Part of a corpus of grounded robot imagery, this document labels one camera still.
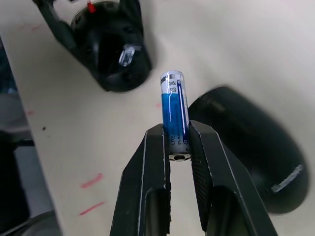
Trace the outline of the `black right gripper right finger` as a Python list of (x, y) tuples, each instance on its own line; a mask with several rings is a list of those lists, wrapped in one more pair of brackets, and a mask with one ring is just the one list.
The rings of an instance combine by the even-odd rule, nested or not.
[(218, 133), (193, 120), (189, 141), (199, 218), (205, 235), (277, 235), (248, 170)]

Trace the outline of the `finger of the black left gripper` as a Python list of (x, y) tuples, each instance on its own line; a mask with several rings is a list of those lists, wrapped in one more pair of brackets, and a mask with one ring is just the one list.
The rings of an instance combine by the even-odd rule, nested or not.
[(73, 31), (54, 9), (54, 0), (33, 0), (39, 9), (52, 34), (79, 62), (82, 61), (75, 42)]

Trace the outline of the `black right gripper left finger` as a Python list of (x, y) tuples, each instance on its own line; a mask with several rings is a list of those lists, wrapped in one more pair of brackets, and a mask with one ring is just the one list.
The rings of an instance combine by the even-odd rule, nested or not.
[(123, 170), (112, 220), (112, 235), (168, 235), (170, 200), (168, 142), (162, 124), (158, 124), (146, 131)]

